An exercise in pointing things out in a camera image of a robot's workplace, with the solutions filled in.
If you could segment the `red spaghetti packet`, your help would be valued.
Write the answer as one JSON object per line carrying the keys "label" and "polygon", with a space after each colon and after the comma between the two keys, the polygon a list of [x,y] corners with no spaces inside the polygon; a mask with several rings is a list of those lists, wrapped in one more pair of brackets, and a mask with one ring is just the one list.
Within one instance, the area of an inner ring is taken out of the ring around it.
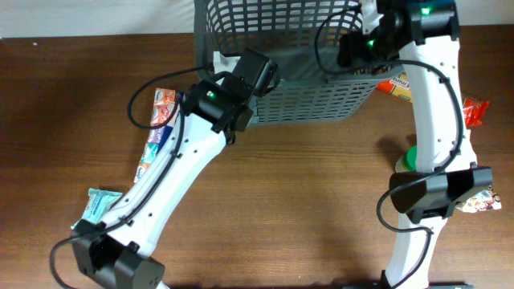
{"label": "red spaghetti packet", "polygon": [[[377,90],[413,103],[410,83],[405,72],[402,72],[391,79],[380,82],[377,85]],[[461,93],[461,98],[465,125],[468,128],[480,126],[483,123],[483,117],[490,106],[490,102],[475,98],[474,96],[464,92]]]}

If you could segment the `grey plastic lattice basket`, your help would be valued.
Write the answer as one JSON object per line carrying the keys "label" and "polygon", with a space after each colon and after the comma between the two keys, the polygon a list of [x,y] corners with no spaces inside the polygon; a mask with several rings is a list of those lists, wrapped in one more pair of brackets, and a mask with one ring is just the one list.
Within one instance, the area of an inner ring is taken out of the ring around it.
{"label": "grey plastic lattice basket", "polygon": [[195,63],[230,71],[247,48],[274,60],[280,84],[254,98],[253,125],[310,123],[351,116],[401,67],[329,75],[339,66],[339,40],[360,32],[356,1],[195,0]]}

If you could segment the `beige brown snack pouch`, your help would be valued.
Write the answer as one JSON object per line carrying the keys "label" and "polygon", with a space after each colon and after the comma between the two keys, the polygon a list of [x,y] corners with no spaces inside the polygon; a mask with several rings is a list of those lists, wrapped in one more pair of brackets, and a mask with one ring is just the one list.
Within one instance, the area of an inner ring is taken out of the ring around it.
{"label": "beige brown snack pouch", "polygon": [[489,210],[500,210],[502,208],[500,196],[495,193],[491,185],[470,197],[456,208],[464,213],[478,213]]}

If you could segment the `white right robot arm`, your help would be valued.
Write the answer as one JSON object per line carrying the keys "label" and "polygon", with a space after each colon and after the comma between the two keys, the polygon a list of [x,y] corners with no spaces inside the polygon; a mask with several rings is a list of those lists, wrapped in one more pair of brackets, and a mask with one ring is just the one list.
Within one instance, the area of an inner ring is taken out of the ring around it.
{"label": "white right robot arm", "polygon": [[392,259],[381,288],[427,288],[435,243],[455,208],[492,184],[492,169],[478,164],[462,111],[459,86],[459,16],[453,1],[359,1],[357,45],[343,44],[344,72],[403,66],[414,94],[417,156],[412,172],[394,173],[389,198],[398,224]]}

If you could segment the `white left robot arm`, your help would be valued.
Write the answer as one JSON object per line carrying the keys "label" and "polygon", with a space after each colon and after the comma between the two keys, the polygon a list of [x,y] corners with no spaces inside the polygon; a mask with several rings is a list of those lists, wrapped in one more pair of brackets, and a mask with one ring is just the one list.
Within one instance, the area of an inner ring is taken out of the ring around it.
{"label": "white left robot arm", "polygon": [[152,258],[172,212],[198,174],[248,126],[254,96],[279,83],[279,66],[246,49],[235,66],[193,85],[177,123],[143,177],[93,224],[71,234],[80,273],[103,288],[164,288],[165,266]]}

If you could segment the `Kleenex tissue multipack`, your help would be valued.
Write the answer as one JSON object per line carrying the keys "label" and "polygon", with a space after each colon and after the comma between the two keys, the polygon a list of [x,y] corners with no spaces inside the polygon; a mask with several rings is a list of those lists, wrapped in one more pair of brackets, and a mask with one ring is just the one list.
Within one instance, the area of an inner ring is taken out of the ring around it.
{"label": "Kleenex tissue multipack", "polygon": [[155,90],[150,125],[158,126],[160,124],[164,124],[170,116],[173,117],[166,124],[166,126],[153,129],[149,132],[144,151],[137,166],[136,174],[133,180],[134,183],[137,183],[143,177],[149,166],[155,160],[157,154],[164,147],[164,144],[167,141],[170,133],[173,131],[178,117],[179,108],[173,112],[173,107],[177,98],[181,98],[184,95],[184,92],[170,89],[157,88]]}

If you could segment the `teal snack packet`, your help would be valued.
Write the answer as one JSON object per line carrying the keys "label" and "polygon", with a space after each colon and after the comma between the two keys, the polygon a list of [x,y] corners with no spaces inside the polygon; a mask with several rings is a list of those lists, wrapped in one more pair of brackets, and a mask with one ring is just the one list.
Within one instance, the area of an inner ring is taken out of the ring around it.
{"label": "teal snack packet", "polygon": [[88,203],[80,221],[85,220],[95,225],[99,223],[103,215],[123,196],[123,193],[90,188],[88,190],[88,196]]}

